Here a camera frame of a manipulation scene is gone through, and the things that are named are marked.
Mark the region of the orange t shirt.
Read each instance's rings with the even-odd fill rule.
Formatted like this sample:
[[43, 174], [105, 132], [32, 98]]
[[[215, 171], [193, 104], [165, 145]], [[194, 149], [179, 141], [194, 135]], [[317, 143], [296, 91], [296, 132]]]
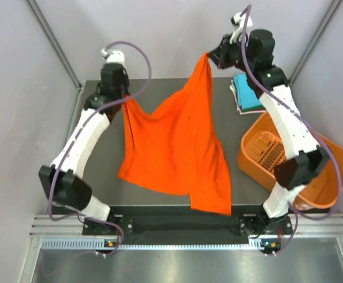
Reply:
[[213, 78], [203, 54], [182, 89], [151, 114], [122, 105], [125, 154], [118, 178], [145, 189], [187, 195], [191, 209], [231, 214], [231, 176], [213, 123]]

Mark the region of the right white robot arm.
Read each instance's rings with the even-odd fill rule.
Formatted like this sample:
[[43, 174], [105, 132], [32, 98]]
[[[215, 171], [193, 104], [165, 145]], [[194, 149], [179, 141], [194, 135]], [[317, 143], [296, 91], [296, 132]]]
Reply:
[[247, 85], [268, 112], [285, 151], [286, 161], [275, 166], [276, 183], [257, 222], [262, 232], [272, 233], [298, 194], [324, 169], [329, 155], [299, 118], [289, 81], [273, 63], [273, 34], [255, 29], [244, 45], [240, 37], [236, 41], [231, 37], [224, 35], [208, 56], [219, 69], [235, 67], [245, 72]]

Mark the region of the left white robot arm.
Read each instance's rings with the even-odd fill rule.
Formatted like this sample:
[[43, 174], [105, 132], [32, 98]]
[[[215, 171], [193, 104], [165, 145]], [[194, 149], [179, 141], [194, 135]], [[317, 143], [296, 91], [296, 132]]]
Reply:
[[93, 196], [91, 187], [83, 181], [87, 161], [102, 133], [120, 110], [117, 104], [100, 112], [96, 110], [128, 93], [129, 78], [123, 64], [105, 63], [96, 91], [88, 97], [79, 121], [61, 153], [49, 166], [41, 166], [38, 175], [47, 198], [53, 192], [53, 202], [75, 209], [96, 219], [102, 233], [114, 231], [116, 219], [110, 207]]

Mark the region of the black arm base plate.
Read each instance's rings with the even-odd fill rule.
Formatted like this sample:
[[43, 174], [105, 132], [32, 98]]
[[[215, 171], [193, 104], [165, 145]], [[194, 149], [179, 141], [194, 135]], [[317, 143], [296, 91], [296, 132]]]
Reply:
[[290, 235], [290, 217], [266, 219], [260, 205], [233, 205], [229, 216], [187, 205], [114, 206], [109, 221], [124, 231], [124, 244], [233, 244]]

